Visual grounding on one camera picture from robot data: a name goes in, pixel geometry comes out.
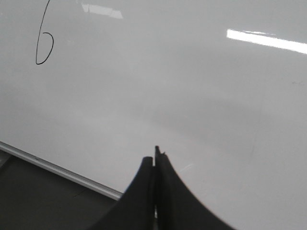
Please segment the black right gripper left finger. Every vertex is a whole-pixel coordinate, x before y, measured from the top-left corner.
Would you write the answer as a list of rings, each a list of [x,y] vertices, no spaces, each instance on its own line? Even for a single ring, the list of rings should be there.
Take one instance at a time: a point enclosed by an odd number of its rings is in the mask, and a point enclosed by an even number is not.
[[[154,228],[153,158],[144,157],[132,182],[91,230],[152,230]]]

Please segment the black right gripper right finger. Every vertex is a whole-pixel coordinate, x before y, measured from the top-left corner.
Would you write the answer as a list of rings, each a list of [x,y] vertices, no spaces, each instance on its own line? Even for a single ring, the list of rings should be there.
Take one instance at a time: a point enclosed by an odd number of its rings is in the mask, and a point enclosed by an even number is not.
[[[186,187],[168,156],[155,146],[156,207],[160,230],[232,230]]]

